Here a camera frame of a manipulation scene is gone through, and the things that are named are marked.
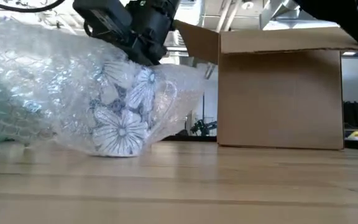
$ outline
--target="box flap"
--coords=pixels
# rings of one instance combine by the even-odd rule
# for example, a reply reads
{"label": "box flap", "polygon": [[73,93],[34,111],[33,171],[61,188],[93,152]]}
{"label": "box flap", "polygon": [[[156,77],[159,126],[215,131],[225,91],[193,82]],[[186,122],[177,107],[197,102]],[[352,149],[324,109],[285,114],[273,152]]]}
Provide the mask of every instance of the box flap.
{"label": "box flap", "polygon": [[299,50],[358,50],[357,42],[338,27],[242,30],[221,33],[221,52],[269,53]]}
{"label": "box flap", "polygon": [[217,32],[181,21],[175,21],[175,27],[185,41],[190,56],[218,64],[219,34]]}

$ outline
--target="wood grain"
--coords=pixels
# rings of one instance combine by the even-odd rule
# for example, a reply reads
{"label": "wood grain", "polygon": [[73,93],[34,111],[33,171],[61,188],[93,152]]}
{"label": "wood grain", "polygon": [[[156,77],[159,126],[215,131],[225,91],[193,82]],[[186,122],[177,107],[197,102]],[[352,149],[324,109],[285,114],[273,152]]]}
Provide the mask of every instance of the wood grain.
{"label": "wood grain", "polygon": [[0,223],[358,224],[358,151],[161,142],[112,159],[6,144]]}

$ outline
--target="wooden table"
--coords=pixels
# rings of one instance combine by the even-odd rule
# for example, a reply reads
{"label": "wooden table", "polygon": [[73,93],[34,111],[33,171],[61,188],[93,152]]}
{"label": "wooden table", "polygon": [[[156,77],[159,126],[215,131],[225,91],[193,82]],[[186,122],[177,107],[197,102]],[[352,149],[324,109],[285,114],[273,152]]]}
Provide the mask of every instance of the wooden table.
{"label": "wooden table", "polygon": [[0,223],[358,224],[358,151],[161,142],[111,159],[5,144]]}

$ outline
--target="plastic wrap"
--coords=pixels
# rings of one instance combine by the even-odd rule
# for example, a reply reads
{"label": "plastic wrap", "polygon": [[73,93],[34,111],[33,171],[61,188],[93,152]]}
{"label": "plastic wrap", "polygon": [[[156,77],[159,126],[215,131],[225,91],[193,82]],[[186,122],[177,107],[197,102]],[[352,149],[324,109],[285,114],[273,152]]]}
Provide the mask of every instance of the plastic wrap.
{"label": "plastic wrap", "polygon": [[183,129],[203,71],[145,67],[102,40],[0,24],[0,136],[53,139],[99,156],[136,156]]}

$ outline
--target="open cardboard box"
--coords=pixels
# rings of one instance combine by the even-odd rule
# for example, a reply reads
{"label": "open cardboard box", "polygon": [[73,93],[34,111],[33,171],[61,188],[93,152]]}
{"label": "open cardboard box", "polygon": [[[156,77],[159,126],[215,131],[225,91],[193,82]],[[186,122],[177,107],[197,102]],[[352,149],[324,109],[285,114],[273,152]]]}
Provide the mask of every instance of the open cardboard box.
{"label": "open cardboard box", "polygon": [[188,53],[217,64],[218,143],[342,149],[340,28],[222,32],[176,21]]}

